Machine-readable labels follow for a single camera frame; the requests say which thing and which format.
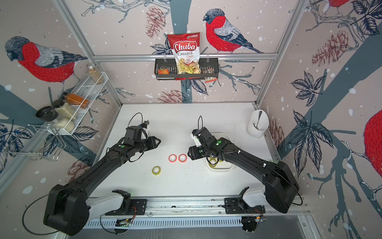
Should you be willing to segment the yellow tape roll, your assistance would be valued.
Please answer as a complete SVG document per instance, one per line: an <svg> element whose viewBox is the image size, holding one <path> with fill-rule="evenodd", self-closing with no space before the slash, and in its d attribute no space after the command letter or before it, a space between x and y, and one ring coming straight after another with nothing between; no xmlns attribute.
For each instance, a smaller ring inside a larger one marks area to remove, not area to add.
<svg viewBox="0 0 382 239"><path fill-rule="evenodd" d="M218 164L219 160L217 158L211 158L209 157L208 159L208 164L209 164L209 167L211 168L215 168L216 165Z"/></svg>
<svg viewBox="0 0 382 239"><path fill-rule="evenodd" d="M155 166L155 167L153 167L153 169L152 169L152 174L153 174L153 175L157 176L157 175L159 175L160 173L161 173L161 167L160 167L160 166Z"/></svg>

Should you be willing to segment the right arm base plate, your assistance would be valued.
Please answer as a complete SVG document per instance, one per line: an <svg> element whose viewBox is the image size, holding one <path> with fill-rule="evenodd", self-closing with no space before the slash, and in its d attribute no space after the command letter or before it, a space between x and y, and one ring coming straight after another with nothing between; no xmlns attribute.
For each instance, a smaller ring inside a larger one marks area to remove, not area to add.
<svg viewBox="0 0 382 239"><path fill-rule="evenodd" d="M266 212L263 205L250 207L241 198L224 198L226 214L264 214Z"/></svg>

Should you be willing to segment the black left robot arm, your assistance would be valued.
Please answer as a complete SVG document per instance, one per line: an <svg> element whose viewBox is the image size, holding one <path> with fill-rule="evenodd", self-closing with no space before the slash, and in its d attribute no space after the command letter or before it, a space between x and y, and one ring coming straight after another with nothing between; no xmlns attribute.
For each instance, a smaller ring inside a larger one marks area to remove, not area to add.
<svg viewBox="0 0 382 239"><path fill-rule="evenodd" d="M92 192L116 169L136 153L156 149L161 140L155 136L129 141L121 138L88 171L66 185L57 184L48 195L44 225L74 236L91 219L94 206L87 204Z"/></svg>

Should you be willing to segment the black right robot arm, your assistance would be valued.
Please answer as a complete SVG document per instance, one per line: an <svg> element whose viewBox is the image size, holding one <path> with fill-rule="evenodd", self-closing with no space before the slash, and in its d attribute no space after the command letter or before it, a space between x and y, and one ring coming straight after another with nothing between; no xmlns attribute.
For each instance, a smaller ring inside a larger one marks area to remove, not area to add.
<svg viewBox="0 0 382 239"><path fill-rule="evenodd" d="M256 157L226 138L217 139L205 127L194 129L192 138L196 145L189 148L191 160L215 157L238 166L263 183L265 199L270 206L280 213L288 212L299 194L299 185L286 163L273 163Z"/></svg>

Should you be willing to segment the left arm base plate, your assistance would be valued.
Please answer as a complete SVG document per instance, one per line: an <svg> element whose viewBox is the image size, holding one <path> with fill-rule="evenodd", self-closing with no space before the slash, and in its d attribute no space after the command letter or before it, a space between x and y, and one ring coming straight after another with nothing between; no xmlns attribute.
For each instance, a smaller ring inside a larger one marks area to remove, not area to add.
<svg viewBox="0 0 382 239"><path fill-rule="evenodd" d="M130 199L130 204L123 202L122 206L106 213L106 216L142 216L145 215L147 199Z"/></svg>

